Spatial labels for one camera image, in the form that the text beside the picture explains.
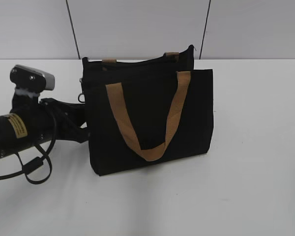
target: white surface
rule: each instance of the white surface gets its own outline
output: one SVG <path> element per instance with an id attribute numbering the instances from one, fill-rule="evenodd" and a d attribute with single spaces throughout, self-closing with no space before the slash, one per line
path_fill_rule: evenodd
<path id="1" fill-rule="evenodd" d="M 208 0 L 69 0 L 81 57 L 148 59 L 200 45 Z"/>
<path id="2" fill-rule="evenodd" d="M 203 59 L 295 59 L 295 0 L 213 0 Z"/>
<path id="3" fill-rule="evenodd" d="M 0 59 L 77 59 L 65 0 L 0 0 Z"/>
<path id="4" fill-rule="evenodd" d="M 42 97 L 76 102 L 80 61 L 1 60 L 0 115 L 10 109 L 17 63 L 56 76 Z M 87 144 L 57 142 L 48 182 L 0 181 L 0 236 L 295 236 L 295 60 L 195 67 L 214 74 L 208 154 L 98 177 Z M 0 161 L 0 174 L 19 168 L 14 156 Z"/>

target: black tote bag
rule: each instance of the black tote bag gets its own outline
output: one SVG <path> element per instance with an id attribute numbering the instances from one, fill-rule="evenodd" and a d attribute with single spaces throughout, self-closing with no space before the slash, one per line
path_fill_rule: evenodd
<path id="1" fill-rule="evenodd" d="M 176 63 L 84 73 L 90 163 L 101 175 L 206 153 L 212 70 Z"/>

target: cable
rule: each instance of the cable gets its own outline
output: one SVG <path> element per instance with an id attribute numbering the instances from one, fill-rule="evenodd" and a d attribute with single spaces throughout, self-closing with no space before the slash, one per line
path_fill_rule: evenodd
<path id="1" fill-rule="evenodd" d="M 15 155 L 18 157 L 18 159 L 19 159 L 19 161 L 21 163 L 22 170 L 21 171 L 18 171 L 18 172 L 15 172 L 15 173 L 12 173 L 12 174 L 9 174 L 9 175 L 0 176 L 0 180 L 4 180 L 4 179 L 8 179 L 8 178 L 13 178 L 13 177 L 20 176 L 20 175 L 24 174 L 28 182 L 30 182 L 32 184 L 41 184 L 41 183 L 45 182 L 50 177 L 51 172 L 52 172 L 52 169 L 53 169 L 53 166 L 52 166 L 50 157 L 48 155 L 49 155 L 49 153 L 51 152 L 51 150 L 53 149 L 53 147 L 54 147 L 54 145 L 56 143 L 56 138 L 57 138 L 57 121 L 56 121 L 56 117 L 55 117 L 54 112 L 49 109 L 48 103 L 45 104 L 45 109 L 49 113 L 49 115 L 51 116 L 51 118 L 53 119 L 53 125 L 54 125 L 52 139 L 51 139 L 51 141 L 49 143 L 49 146 L 48 146 L 47 150 L 45 151 L 39 144 L 36 144 L 35 143 L 34 146 L 37 148 L 37 150 L 41 154 L 43 154 L 43 156 L 42 157 L 36 157 L 32 161 L 30 161 L 29 163 L 27 163 L 25 165 L 23 165 L 23 162 L 22 162 L 22 160 L 20 158 L 20 155 L 18 154 L 18 152 L 16 152 Z M 45 177 L 42 180 L 32 180 L 32 179 L 30 179 L 28 177 L 28 174 L 30 174 L 31 172 L 33 172 L 34 170 L 36 170 L 37 168 L 39 168 L 40 166 L 42 166 L 43 165 L 43 161 L 45 159 L 47 160 L 48 165 L 49 165 L 49 169 L 50 169 L 50 172 L 47 175 L 47 177 Z"/>
<path id="2" fill-rule="evenodd" d="M 74 28 L 73 28 L 73 22 L 72 22 L 72 18 L 71 18 L 71 12 L 70 12 L 70 8 L 69 8 L 68 0 L 65 0 L 65 3 L 67 5 L 67 10 L 68 10 L 69 18 L 70 18 L 70 24 L 71 24 L 71 28 L 72 28 L 73 37 L 74 37 L 75 47 L 77 49 L 79 60 L 81 60 L 78 42 L 77 42 L 77 38 L 75 36 L 75 32 L 74 32 Z"/>
<path id="3" fill-rule="evenodd" d="M 206 30 L 207 30 L 207 19 L 208 19 L 208 14 L 210 12 L 210 6 L 211 6 L 211 0 L 209 0 L 209 2 L 208 2 L 208 8 L 207 8 L 207 13 L 206 13 L 206 24 L 205 24 L 205 30 L 203 31 L 203 37 L 202 37 L 202 44 L 201 44 L 199 59 L 201 59 L 201 56 L 202 56 L 202 48 L 203 48 L 203 42 L 205 40 L 205 34 L 206 34 Z"/>
<path id="4" fill-rule="evenodd" d="M 81 96 L 82 96 L 82 95 L 84 96 L 84 93 L 81 92 L 81 93 L 79 94 L 79 96 L 78 96 L 78 101 L 79 101 L 80 103 L 85 103 L 85 100 L 84 100 L 84 101 L 81 100 Z"/>

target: black cable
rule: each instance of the black cable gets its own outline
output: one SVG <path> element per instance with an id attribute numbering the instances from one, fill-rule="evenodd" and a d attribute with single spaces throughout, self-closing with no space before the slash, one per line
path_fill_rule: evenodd
<path id="1" fill-rule="evenodd" d="M 206 13 L 206 24 L 205 24 L 205 30 L 203 31 L 203 37 L 202 37 L 202 44 L 201 44 L 199 59 L 201 59 L 201 56 L 202 56 L 202 48 L 203 48 L 203 42 L 205 40 L 205 35 L 206 35 L 206 30 L 207 30 L 207 19 L 208 19 L 208 14 L 210 12 L 210 6 L 211 6 L 211 0 L 209 0 L 209 2 L 208 2 L 208 8 L 207 8 L 207 13 Z"/>
<path id="2" fill-rule="evenodd" d="M 71 13 L 70 13 L 68 0 L 65 0 L 65 3 L 67 4 L 67 10 L 68 10 L 69 18 L 70 18 L 70 24 L 71 24 L 71 28 L 72 28 L 73 37 L 74 37 L 75 47 L 77 49 L 79 60 L 81 60 L 80 52 L 79 52 L 79 48 L 78 48 L 78 43 L 77 43 L 77 38 L 75 36 L 75 32 L 74 32 L 74 28 L 73 28 L 73 22 L 72 22 L 72 18 L 71 18 Z"/>
<path id="3" fill-rule="evenodd" d="M 84 99 L 84 101 L 82 101 L 81 100 L 81 96 L 82 95 L 84 95 L 82 92 L 79 94 L 79 96 L 78 96 L 78 101 L 80 102 L 80 103 L 85 103 L 85 99 Z"/>
<path id="4" fill-rule="evenodd" d="M 20 155 L 16 152 L 15 155 L 18 157 L 18 159 L 19 159 L 19 161 L 21 163 L 22 170 L 21 171 L 18 171 L 18 172 L 15 172 L 15 173 L 12 173 L 12 174 L 9 174 L 9 175 L 0 176 L 0 180 L 17 177 L 17 176 L 20 176 L 20 175 L 24 174 L 25 177 L 26 177 L 26 179 L 30 183 L 32 183 L 32 184 L 40 184 L 40 183 L 45 182 L 49 178 L 53 167 L 52 167 L 52 163 L 51 163 L 51 160 L 50 160 L 50 158 L 49 158 L 48 155 L 49 155 L 49 153 L 51 152 L 51 150 L 53 149 L 53 147 L 54 147 L 54 145 L 56 143 L 56 138 L 57 138 L 57 121 L 56 121 L 56 117 L 55 117 L 54 112 L 49 109 L 48 104 L 46 104 L 45 109 L 49 113 L 49 115 L 51 116 L 51 118 L 53 119 L 53 123 L 54 123 L 52 139 L 51 139 L 51 141 L 49 143 L 49 146 L 48 146 L 48 148 L 47 148 L 46 151 L 39 144 L 35 144 L 35 147 L 37 148 L 37 150 L 40 153 L 43 154 L 43 156 L 40 157 L 40 160 L 43 161 L 43 160 L 46 159 L 47 162 L 48 162 L 48 164 L 49 164 L 50 172 L 49 172 L 48 176 L 46 178 L 44 178 L 42 180 L 38 180 L 38 181 L 29 179 L 28 178 L 28 175 L 25 173 L 25 170 L 24 170 L 24 166 L 26 166 L 26 165 L 23 165 L 22 160 L 20 158 Z"/>

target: bag handle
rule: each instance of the bag handle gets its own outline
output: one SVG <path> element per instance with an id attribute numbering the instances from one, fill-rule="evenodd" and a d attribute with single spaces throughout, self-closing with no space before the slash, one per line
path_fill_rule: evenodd
<path id="1" fill-rule="evenodd" d="M 137 134 L 130 121 L 121 83 L 106 85 L 109 103 L 123 139 L 129 148 L 146 161 L 155 161 L 161 158 L 175 135 L 179 126 L 181 111 L 186 99 L 190 79 L 190 71 L 177 72 L 178 86 L 167 116 L 165 142 L 157 147 L 146 150 L 141 149 Z"/>

